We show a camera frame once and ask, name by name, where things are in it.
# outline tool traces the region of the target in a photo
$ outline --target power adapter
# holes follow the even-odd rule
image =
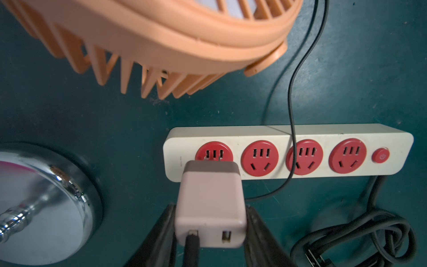
[[[175,235],[185,245],[197,235],[200,247],[240,247],[246,237],[246,208],[239,167],[232,161],[189,161],[175,213]]]

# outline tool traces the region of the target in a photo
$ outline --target dark green surface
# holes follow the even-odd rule
[[[163,166],[162,145],[169,130],[260,124],[272,84],[305,34],[312,6],[312,0],[305,1],[288,52],[266,71],[251,78],[242,71],[230,73],[191,97],[165,101],[157,100],[154,92],[146,100],[139,97],[138,68],[127,95],[119,92],[118,67],[105,87],[97,85],[92,70],[74,73],[66,60],[54,59],[0,7],[0,141],[32,142],[64,154],[92,178],[104,203],[104,221],[95,235],[55,266],[120,267],[131,257],[166,205],[177,198],[179,184],[166,178]],[[333,0],[324,35],[302,67],[293,97],[297,124],[383,123],[414,135],[405,167],[389,178],[378,204],[411,222],[419,253],[406,266],[417,267],[425,266],[427,249],[426,14],[423,0]],[[286,88],[291,69],[272,97],[267,124],[289,124]],[[307,231],[344,222],[367,181],[293,180],[284,192],[254,206],[289,251]],[[245,195],[254,196],[280,183],[243,185]],[[347,266],[346,255],[338,254],[348,248],[330,251],[339,267]],[[180,266],[182,248],[177,261]],[[203,249],[201,266],[245,266],[243,250]]]

